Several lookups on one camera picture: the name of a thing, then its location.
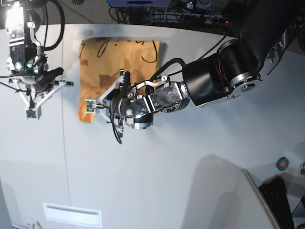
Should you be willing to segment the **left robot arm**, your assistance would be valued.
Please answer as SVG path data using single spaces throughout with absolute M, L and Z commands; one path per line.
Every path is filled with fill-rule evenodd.
M 297 18 L 304 8 L 302 0 L 258 0 L 239 37 L 224 42 L 210 56 L 191 63 L 171 59 L 149 80 L 135 85 L 131 74 L 122 71 L 120 88 L 111 87 L 103 95 L 110 122 L 131 119 L 132 128 L 145 129 L 155 113 L 179 111 L 189 102 L 204 107 L 255 88 L 265 62 L 271 60 L 276 67 L 303 28 Z

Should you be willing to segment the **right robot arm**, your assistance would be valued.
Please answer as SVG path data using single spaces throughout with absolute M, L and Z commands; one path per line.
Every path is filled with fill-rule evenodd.
M 7 68 L 9 75 L 6 87 L 34 101 L 36 97 L 46 97 L 56 92 L 60 87 L 71 87 L 71 81 L 56 78 L 63 75 L 64 69 L 58 67 L 48 69 L 46 52 L 56 49 L 63 39 L 65 31 L 65 15 L 59 1 L 53 0 L 59 12 L 60 33 L 51 46 L 47 46 L 49 25 L 45 24 L 43 41 L 39 41 L 36 32 L 41 25 L 37 8 L 43 8 L 45 19 L 49 18 L 46 0 L 2 0 L 0 5 L 6 7 L 5 32 L 9 38 L 9 56 Z

